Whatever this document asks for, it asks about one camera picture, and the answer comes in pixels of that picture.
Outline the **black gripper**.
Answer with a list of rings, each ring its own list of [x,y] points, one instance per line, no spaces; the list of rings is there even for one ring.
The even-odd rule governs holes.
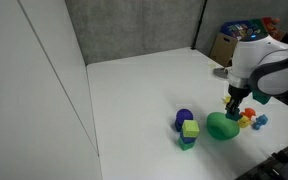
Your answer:
[[[228,93],[231,95],[231,99],[226,104],[226,111],[229,114],[234,114],[239,108],[242,100],[250,94],[250,90],[248,88],[244,89],[229,86]]]

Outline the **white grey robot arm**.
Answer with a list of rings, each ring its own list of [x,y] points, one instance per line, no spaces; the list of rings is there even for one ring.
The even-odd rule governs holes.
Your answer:
[[[231,95],[226,105],[235,114],[249,94],[265,105],[271,97],[288,96],[288,44],[270,35],[251,35],[236,45],[227,74]]]

